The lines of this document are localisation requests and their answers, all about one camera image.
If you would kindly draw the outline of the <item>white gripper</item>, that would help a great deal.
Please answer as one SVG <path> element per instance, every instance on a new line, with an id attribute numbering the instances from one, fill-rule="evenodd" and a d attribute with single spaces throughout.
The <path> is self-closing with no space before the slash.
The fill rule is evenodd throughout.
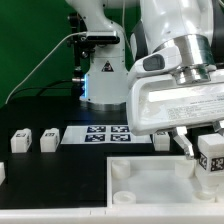
<path id="1" fill-rule="evenodd" d="M 170 74 L 141 78 L 131 88 L 126 106 L 128 125 L 134 135 L 174 128 L 174 141 L 186 158 L 193 160 L 187 128 L 214 122 L 214 131 L 224 135 L 224 71 L 212 72 L 210 82 L 183 86 L 178 86 Z"/>

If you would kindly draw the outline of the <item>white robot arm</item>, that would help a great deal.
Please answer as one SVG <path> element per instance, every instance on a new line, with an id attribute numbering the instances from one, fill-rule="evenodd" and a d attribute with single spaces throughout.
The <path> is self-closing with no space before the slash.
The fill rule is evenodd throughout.
<path id="1" fill-rule="evenodd" d="M 224 14 L 216 0 L 66 0 L 82 17 L 92 45 L 80 100 L 98 110 L 124 108 L 135 135 L 170 131 L 188 158 L 188 129 L 224 121 L 224 69 L 214 60 L 224 45 Z M 130 40 L 134 63 L 124 65 L 124 30 L 104 11 L 137 5 Z"/>

